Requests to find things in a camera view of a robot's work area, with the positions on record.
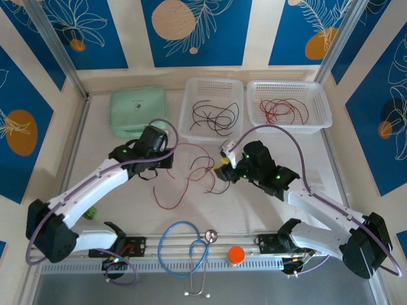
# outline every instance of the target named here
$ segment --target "beige circle pattern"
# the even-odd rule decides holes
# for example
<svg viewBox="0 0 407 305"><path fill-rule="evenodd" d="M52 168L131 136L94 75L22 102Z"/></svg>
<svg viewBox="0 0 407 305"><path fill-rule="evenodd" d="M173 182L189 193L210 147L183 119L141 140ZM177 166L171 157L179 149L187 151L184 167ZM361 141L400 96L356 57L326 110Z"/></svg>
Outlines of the beige circle pattern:
<svg viewBox="0 0 407 305"><path fill-rule="evenodd" d="M154 10L151 21L154 30L163 39L178 40L187 37L195 28L195 17L180 0L165 0Z"/></svg>

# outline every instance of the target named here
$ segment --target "gray floor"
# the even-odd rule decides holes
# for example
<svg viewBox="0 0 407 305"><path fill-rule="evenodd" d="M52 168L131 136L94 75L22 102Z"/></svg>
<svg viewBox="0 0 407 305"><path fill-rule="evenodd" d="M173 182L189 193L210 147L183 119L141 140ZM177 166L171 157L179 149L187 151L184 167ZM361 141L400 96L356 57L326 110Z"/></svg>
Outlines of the gray floor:
<svg viewBox="0 0 407 305"><path fill-rule="evenodd" d="M194 275L200 288L202 273ZM38 305L318 305L375 304L370 285L351 273L341 261L330 259L323 267L289 280L280 271L207 273L204 297L185 297L189 279L166 273L141 273L131 287L105 282L101 274L44 275L39 282L34 304Z"/></svg>

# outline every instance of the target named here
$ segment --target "green plastic box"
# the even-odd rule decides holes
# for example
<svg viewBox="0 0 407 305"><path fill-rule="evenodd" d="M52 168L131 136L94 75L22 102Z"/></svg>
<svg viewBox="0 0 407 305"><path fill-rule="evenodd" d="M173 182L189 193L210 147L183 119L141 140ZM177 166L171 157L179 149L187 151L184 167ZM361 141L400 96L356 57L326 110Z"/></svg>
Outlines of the green plastic box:
<svg viewBox="0 0 407 305"><path fill-rule="evenodd" d="M168 119L168 104L160 86L119 90L110 96L109 123L120 138L139 138L152 119ZM164 122L153 123L165 130Z"/></svg>

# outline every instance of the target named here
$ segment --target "black bracket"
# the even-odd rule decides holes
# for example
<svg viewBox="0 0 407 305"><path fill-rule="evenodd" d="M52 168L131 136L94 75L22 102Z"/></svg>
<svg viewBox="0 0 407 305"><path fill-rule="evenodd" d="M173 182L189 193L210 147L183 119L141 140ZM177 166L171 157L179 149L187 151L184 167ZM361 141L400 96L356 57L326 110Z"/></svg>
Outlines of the black bracket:
<svg viewBox="0 0 407 305"><path fill-rule="evenodd" d="M117 254L122 257L144 257L145 251L145 237L126 237L124 247L121 249L121 252ZM98 250L89 250L88 256L91 258L110 257L109 254L100 252Z"/></svg>
<svg viewBox="0 0 407 305"><path fill-rule="evenodd" d="M301 254L304 253L303 248L287 249L281 242L277 233L273 234L259 234L254 240L255 244L259 246L260 254Z"/></svg>

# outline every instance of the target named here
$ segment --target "blue stethoscope tubing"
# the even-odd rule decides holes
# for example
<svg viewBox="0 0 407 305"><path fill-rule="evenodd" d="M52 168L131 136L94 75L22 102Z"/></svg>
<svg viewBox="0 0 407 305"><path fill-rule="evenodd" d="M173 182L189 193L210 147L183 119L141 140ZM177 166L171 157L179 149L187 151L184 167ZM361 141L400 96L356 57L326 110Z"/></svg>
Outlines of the blue stethoscope tubing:
<svg viewBox="0 0 407 305"><path fill-rule="evenodd" d="M199 260L198 264L195 266L195 268L193 268L191 270L191 272L189 273L176 273L172 270L170 270L164 263L162 257L161 257L161 249L163 247L163 243L164 240L166 239L168 233L174 229L176 226L180 225L180 224L186 224L190 227L192 227L194 229L194 231L197 234L197 240L193 241L192 244L190 245L190 257L192 257L192 253L193 253L193 249L197 244L203 244L205 246L205 251L202 254L201 259ZM160 242L158 244L158 261L161 264L161 267L166 270L166 272L168 272L168 274L175 276L176 278L187 278L189 277L192 273L194 273L196 270L198 270L198 268L202 265L202 263L206 260L207 256L209 254L209 243L207 243L206 241L204 241L203 239L201 239L201 236L199 234L199 230L196 227L196 225L194 225L193 223L189 222L189 221L179 221L176 222L175 224L172 224L163 234L163 236L160 239Z"/></svg>

